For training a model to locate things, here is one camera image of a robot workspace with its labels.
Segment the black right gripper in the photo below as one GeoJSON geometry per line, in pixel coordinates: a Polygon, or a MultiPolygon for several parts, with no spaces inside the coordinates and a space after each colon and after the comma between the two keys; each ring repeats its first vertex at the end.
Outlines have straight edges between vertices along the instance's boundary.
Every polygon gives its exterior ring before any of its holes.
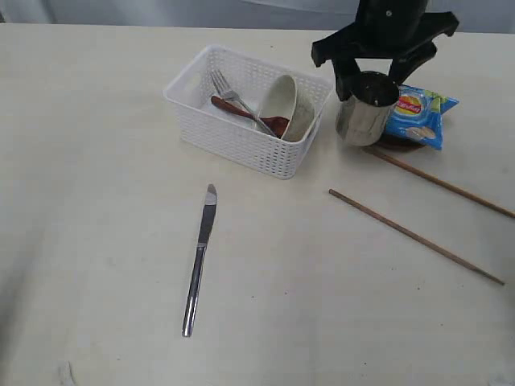
{"type": "Polygon", "coordinates": [[[433,40],[453,36],[459,20],[450,11],[427,12],[427,4],[423,0],[361,1],[353,23],[312,44],[315,66],[332,60],[340,101],[351,96],[353,78],[361,73],[355,59],[391,59],[389,77],[401,85],[435,57],[433,40]]]}

